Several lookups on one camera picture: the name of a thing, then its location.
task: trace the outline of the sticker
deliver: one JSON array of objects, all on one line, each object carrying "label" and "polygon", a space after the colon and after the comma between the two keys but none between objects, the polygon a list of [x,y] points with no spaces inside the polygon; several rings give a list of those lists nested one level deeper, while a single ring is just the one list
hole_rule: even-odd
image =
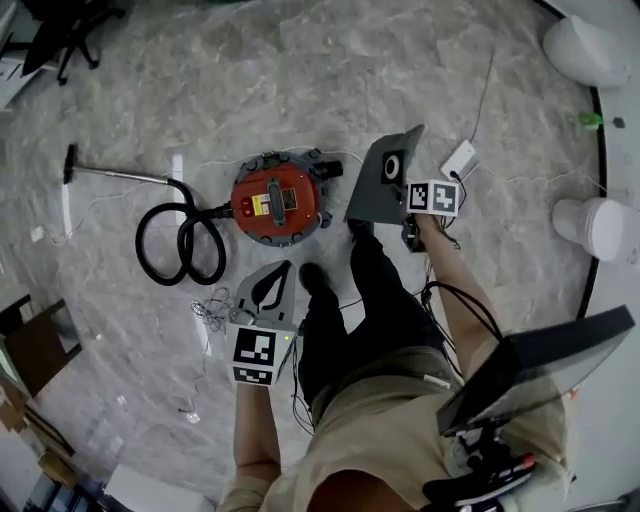
[{"label": "sticker", "polygon": [[269,215],[269,194],[259,194],[251,197],[254,215]]},{"label": "sticker", "polygon": [[296,190],[293,188],[288,188],[282,191],[282,203],[284,204],[285,210],[295,210],[298,208],[298,203],[296,202]]},{"label": "sticker", "polygon": [[253,196],[251,198],[253,202],[253,213],[254,215],[262,215],[262,204],[260,203],[260,196]]}]

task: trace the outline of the red vacuum cleaner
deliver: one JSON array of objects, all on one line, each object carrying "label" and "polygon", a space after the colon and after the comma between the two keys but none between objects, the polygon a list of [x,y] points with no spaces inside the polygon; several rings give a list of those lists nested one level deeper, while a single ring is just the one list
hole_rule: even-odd
[{"label": "red vacuum cleaner", "polygon": [[[316,229],[331,224],[327,211],[328,181],[342,176],[341,162],[326,161],[313,149],[303,155],[271,152],[244,163],[231,190],[231,201],[209,210],[199,210],[187,186],[173,178],[129,171],[97,169],[77,165],[76,147],[69,145],[64,163],[63,183],[69,183],[75,172],[127,178],[177,188],[184,203],[164,203],[149,210],[136,231],[136,255],[145,273],[156,283],[173,286],[188,274],[196,283],[211,285],[224,273],[227,257],[224,242],[213,219],[233,218],[247,236],[271,247],[287,247],[302,242]],[[179,211],[186,220],[178,229],[178,254],[181,266],[167,277],[149,263],[144,250],[145,230],[153,217],[166,211]],[[218,250],[218,265],[209,276],[203,275],[191,263],[193,230],[201,223],[213,238]]]}]

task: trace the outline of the black pants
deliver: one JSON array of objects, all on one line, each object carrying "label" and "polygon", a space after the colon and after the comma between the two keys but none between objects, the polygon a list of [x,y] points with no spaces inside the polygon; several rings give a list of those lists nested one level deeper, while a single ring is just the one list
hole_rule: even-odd
[{"label": "black pants", "polygon": [[385,353],[420,345],[443,350],[442,335],[418,300],[404,289],[375,236],[358,235],[351,272],[365,310],[365,319],[352,333],[344,328],[338,297],[332,290],[315,294],[309,302],[298,369],[309,406],[326,385]]}]

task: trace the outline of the black shoe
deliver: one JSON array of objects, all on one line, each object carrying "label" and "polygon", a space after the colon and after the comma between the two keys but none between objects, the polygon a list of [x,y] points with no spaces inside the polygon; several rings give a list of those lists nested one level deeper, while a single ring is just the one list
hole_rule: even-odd
[{"label": "black shoe", "polygon": [[354,240],[360,235],[373,236],[373,222],[371,221],[349,219],[347,221],[347,226],[349,226],[349,231],[351,231]]},{"label": "black shoe", "polygon": [[325,274],[320,265],[315,263],[303,264],[298,271],[298,278],[302,287],[312,296],[329,288],[327,274]]}]

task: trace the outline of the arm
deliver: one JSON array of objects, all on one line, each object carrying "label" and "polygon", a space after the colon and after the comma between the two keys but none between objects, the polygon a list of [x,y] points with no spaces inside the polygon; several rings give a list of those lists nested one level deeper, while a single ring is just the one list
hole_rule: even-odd
[{"label": "arm", "polygon": [[[435,219],[430,215],[416,215],[415,219],[420,228],[420,240],[429,253],[436,279],[467,292],[495,317],[489,297],[471,275],[458,251],[442,235],[435,224]],[[473,354],[492,335],[455,296],[444,289],[440,289],[439,292],[458,354],[460,369],[463,375],[468,375],[467,370]],[[472,307],[484,317],[479,308],[473,305]]]},{"label": "arm", "polygon": [[273,482],[280,476],[280,446],[269,390],[238,384],[233,456],[237,476]]}]

